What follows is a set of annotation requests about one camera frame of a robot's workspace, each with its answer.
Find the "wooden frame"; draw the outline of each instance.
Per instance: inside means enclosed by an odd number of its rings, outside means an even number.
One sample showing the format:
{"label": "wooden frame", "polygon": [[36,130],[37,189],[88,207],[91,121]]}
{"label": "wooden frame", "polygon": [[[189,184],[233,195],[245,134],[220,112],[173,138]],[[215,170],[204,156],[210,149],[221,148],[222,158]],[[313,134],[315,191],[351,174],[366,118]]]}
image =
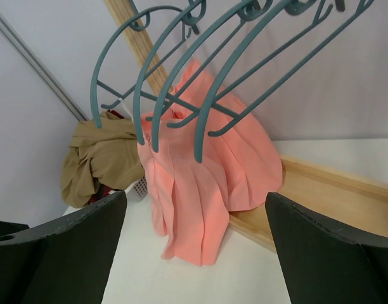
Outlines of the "wooden frame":
{"label": "wooden frame", "polygon": [[[117,25],[134,16],[134,9],[127,0],[104,0]],[[131,51],[142,66],[153,44],[146,31],[124,32]],[[155,57],[152,65],[158,62]],[[149,78],[157,94],[167,78],[161,66]],[[388,185],[331,168],[282,156],[284,185],[280,193],[299,204],[333,219],[388,237]],[[274,251],[264,205],[248,212],[233,212],[230,227]]]}

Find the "teal plastic hanger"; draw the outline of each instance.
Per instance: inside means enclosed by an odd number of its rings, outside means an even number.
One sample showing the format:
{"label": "teal plastic hanger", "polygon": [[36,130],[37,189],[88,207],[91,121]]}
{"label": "teal plastic hanger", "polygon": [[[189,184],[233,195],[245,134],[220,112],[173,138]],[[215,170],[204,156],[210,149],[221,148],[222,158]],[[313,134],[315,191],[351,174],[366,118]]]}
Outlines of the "teal plastic hanger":
{"label": "teal plastic hanger", "polygon": [[[181,106],[192,111],[192,114],[189,115],[184,120],[175,123],[170,122],[167,124],[170,128],[180,128],[184,127],[193,119],[197,118],[197,124],[195,127],[195,142],[194,142],[194,155],[195,159],[198,162],[202,161],[202,148],[203,141],[205,136],[205,128],[207,124],[207,119],[209,116],[209,112],[212,109],[216,111],[220,111],[221,113],[226,114],[231,117],[232,120],[227,123],[220,130],[213,130],[208,132],[208,136],[216,137],[225,134],[232,127],[234,127],[243,117],[248,115],[256,106],[266,100],[273,92],[275,92],[284,82],[286,82],[294,73],[296,73],[300,68],[302,68],[313,56],[315,56],[318,52],[320,52],[330,41],[332,41],[337,35],[339,35],[347,26],[349,26],[358,16],[360,16],[364,11],[366,11],[374,2],[374,0],[360,0],[358,7],[354,14],[347,19],[339,28],[337,28],[332,34],[330,34],[326,39],[324,39],[316,48],[314,48],[307,56],[298,62],[292,69],[290,69],[281,79],[279,79],[274,85],[272,85],[266,92],[264,92],[259,98],[257,98],[252,104],[250,104],[246,109],[244,109],[241,113],[235,113],[228,108],[225,108],[219,105],[217,102],[227,95],[234,88],[239,86],[243,81],[248,79],[253,73],[258,71],[258,69],[262,68],[265,64],[271,61],[273,58],[278,56],[288,47],[290,47],[293,43],[297,42],[301,37],[308,34],[310,31],[315,29],[318,25],[323,23],[330,13],[333,11],[333,4],[329,3],[330,0],[308,0],[305,3],[300,2],[299,0],[281,0],[276,5],[273,6],[273,0],[266,0],[264,6],[261,8],[258,4],[256,5],[255,0],[242,0],[239,1],[238,4],[234,5],[232,8],[227,10],[220,18],[218,18],[209,28],[205,29],[201,35],[191,44],[191,46],[186,50],[186,52],[180,57],[180,59],[176,62],[173,69],[171,70],[168,78],[165,81],[165,84],[160,91],[158,96],[154,96],[153,94],[149,94],[147,92],[142,91],[142,85],[145,79],[153,73],[153,71],[159,67],[164,60],[166,60],[170,55],[177,50],[179,46],[181,46],[187,37],[191,34],[191,29],[194,33],[198,34],[197,23],[203,18],[206,12],[206,0],[188,0],[188,6],[185,9],[175,8],[173,6],[157,6],[155,8],[150,8],[142,11],[137,14],[134,18],[128,20],[125,24],[123,24],[116,33],[111,37],[109,42],[104,47],[104,50],[101,52],[101,55],[96,64],[96,68],[94,69],[93,78],[91,81],[91,109],[93,112],[93,117],[96,121],[98,127],[100,127],[100,118],[98,115],[98,104],[96,100],[96,86],[101,86],[107,91],[114,94],[117,98],[124,99],[130,93],[134,93],[133,96],[133,117],[135,121],[136,127],[136,135],[138,138],[138,142],[140,144],[144,144],[143,132],[141,127],[141,112],[140,112],[140,99],[141,97],[149,98],[155,101],[155,109],[153,112],[153,117],[148,117],[147,120],[152,120],[152,147],[155,152],[158,151],[158,132],[160,126],[161,116],[167,111],[167,109],[173,104],[177,103]],[[295,35],[289,41],[284,43],[278,49],[273,51],[269,56],[262,59],[258,64],[256,64],[249,71],[244,73],[238,79],[236,79],[233,83],[231,83],[228,87],[223,89],[218,93],[220,87],[226,78],[229,71],[232,69],[233,65],[237,62],[241,54],[248,48],[250,43],[257,37],[257,35],[266,27],[266,25],[274,19],[279,13],[285,12],[291,16],[299,16],[302,15],[303,12],[310,10],[312,7],[316,6],[316,12],[314,15],[311,24],[306,27],[303,31]],[[200,7],[200,12],[198,16],[192,16],[191,12]],[[335,0],[335,7],[338,12],[345,11],[345,2],[344,0]],[[150,13],[152,11],[157,10],[174,10],[178,12],[178,15],[170,22],[170,24],[166,27],[160,37],[157,39],[156,43],[153,45],[153,49],[150,51],[149,56],[144,62],[142,69],[138,75],[136,85],[130,88],[125,94],[120,94],[119,92],[113,90],[108,85],[100,82],[98,80],[98,73],[100,71],[101,64],[104,60],[105,55],[107,54],[110,46],[113,44],[114,40],[120,35],[120,33],[126,29],[127,27],[131,27],[133,30],[143,30],[147,28],[150,24]],[[180,88],[180,90],[174,95],[169,94],[168,90],[177,77],[180,70],[183,68],[184,64],[191,58],[192,54],[204,43],[206,39],[208,39],[220,26],[226,23],[230,18],[234,16],[239,16],[240,21],[236,28],[225,38],[225,40],[216,48],[214,52],[203,62],[200,68],[188,79],[188,81]],[[145,24],[139,26],[136,23],[136,20],[139,18],[145,17]],[[236,49],[232,52],[231,56],[228,58],[226,63],[223,65],[222,69],[216,75],[214,82],[212,83],[203,105],[200,108],[188,104],[184,100],[180,99],[180,95],[187,89],[187,87],[196,79],[196,77],[200,74],[202,70],[211,62],[211,60],[222,50],[223,47],[238,33],[238,31],[243,27],[243,25],[249,21],[256,20],[261,18],[259,22],[254,26],[254,28],[243,38],[242,42],[236,47]],[[153,57],[155,56],[157,50],[165,41],[165,38],[171,33],[171,31],[177,26],[179,23],[183,24],[182,29],[182,39],[181,42],[174,47],[164,58],[162,58],[158,65],[153,67],[148,71],[148,67],[152,62]],[[189,26],[188,34],[185,34],[185,26]],[[103,108],[112,108],[117,105],[119,101],[116,101],[110,105],[102,105]]]}

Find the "pink skirt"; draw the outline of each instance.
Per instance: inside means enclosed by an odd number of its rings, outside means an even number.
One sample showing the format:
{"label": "pink skirt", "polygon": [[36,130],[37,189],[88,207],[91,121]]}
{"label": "pink skirt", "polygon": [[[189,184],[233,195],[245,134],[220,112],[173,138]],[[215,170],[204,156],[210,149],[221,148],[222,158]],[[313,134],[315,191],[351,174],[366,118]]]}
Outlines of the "pink skirt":
{"label": "pink skirt", "polygon": [[[198,69],[193,61],[174,93]],[[180,98],[200,107],[213,77],[203,71]],[[232,93],[218,101],[237,113],[245,105]],[[178,104],[162,116],[159,152],[151,145],[152,123],[141,119],[145,145],[138,153],[145,168],[152,200],[153,226],[169,241],[163,258],[179,257],[196,265],[215,263],[230,211],[251,210],[264,203],[268,192],[282,185],[280,156],[262,125],[252,115],[220,137],[204,137],[203,162],[193,154],[197,119],[180,129],[167,127],[191,114]],[[206,132],[224,127],[230,117],[211,109]]]}

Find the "khaki garment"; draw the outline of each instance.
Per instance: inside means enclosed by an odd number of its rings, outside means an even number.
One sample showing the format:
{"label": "khaki garment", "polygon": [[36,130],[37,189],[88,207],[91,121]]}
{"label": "khaki garment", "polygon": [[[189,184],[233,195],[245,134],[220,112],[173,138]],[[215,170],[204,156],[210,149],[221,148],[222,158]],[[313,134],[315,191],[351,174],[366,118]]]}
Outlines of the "khaki garment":
{"label": "khaki garment", "polygon": [[141,166],[134,125],[112,113],[101,114],[103,126],[79,122],[63,162],[61,196],[70,206],[81,208],[104,184],[126,189],[145,176]]}

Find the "crumpled fabric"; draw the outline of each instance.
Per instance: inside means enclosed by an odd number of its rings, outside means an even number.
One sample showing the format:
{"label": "crumpled fabric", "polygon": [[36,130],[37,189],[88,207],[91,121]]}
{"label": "crumpled fabric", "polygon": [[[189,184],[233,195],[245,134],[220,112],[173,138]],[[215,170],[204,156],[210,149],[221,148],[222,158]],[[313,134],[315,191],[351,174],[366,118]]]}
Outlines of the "crumpled fabric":
{"label": "crumpled fabric", "polygon": [[[174,94],[199,66],[198,61],[190,63]],[[203,71],[180,98],[200,106],[213,80]],[[232,93],[219,104],[237,112],[245,108]],[[229,224],[229,212],[256,208],[265,202],[268,192],[279,190],[281,160],[261,124],[247,115],[223,136],[205,136],[203,162],[197,163],[193,156],[197,119],[179,129],[167,127],[190,113],[174,104],[162,116],[158,153],[152,150],[152,123],[145,120],[152,113],[143,115],[145,144],[138,146],[138,153],[146,172],[154,229],[169,237],[162,257],[212,265]],[[223,127],[230,119],[211,110],[206,132]]]}
{"label": "crumpled fabric", "polygon": [[72,207],[83,207],[100,184],[123,190],[145,176],[132,121],[109,112],[100,116],[100,129],[92,120],[77,124],[63,162],[61,196]]}

